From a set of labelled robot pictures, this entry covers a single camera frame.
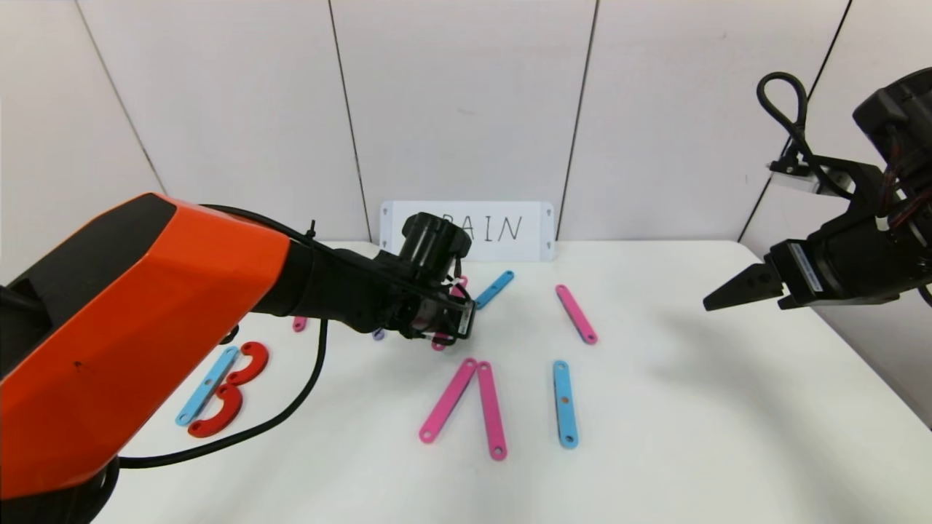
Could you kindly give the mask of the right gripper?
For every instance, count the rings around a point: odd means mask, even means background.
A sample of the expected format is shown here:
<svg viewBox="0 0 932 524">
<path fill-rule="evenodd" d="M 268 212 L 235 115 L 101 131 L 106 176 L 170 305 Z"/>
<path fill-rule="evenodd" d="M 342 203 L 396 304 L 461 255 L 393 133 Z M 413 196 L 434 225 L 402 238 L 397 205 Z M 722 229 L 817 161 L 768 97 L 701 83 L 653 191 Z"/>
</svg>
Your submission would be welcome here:
<svg viewBox="0 0 932 524">
<path fill-rule="evenodd" d="M 872 220 L 838 218 L 805 239 L 773 245 L 703 299 L 706 311 L 778 299 L 779 309 L 877 305 L 901 294 L 901 271 L 888 238 Z M 783 296 L 783 283 L 789 294 Z"/>
</svg>

